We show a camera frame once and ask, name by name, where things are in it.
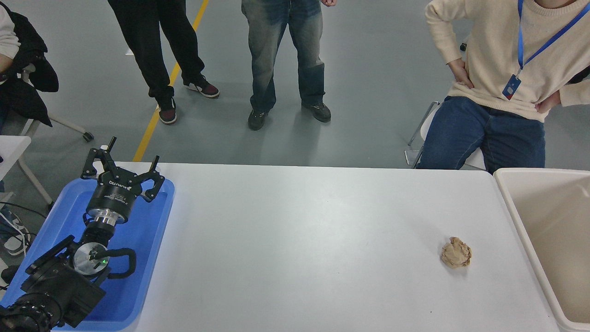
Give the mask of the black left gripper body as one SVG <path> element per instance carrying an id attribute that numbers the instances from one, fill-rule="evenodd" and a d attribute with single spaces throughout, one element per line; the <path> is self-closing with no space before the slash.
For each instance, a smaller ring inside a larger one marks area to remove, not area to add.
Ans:
<path id="1" fill-rule="evenodd" d="M 86 208 L 86 213 L 95 216 L 99 210 L 110 210 L 119 215 L 118 220 L 128 220 L 141 184 L 135 182 L 136 173 L 123 168 L 105 170 L 98 176 L 97 187 Z"/>

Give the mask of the person's right hand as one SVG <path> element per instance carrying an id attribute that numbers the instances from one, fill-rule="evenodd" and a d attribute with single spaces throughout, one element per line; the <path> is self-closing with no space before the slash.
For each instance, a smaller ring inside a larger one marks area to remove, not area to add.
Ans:
<path id="1" fill-rule="evenodd" d="M 462 58 L 454 59 L 453 61 L 448 62 L 447 65 L 458 84 L 466 86 L 469 89 L 474 88 L 474 84 L 470 80 L 469 74 L 466 71 L 466 63 Z"/>

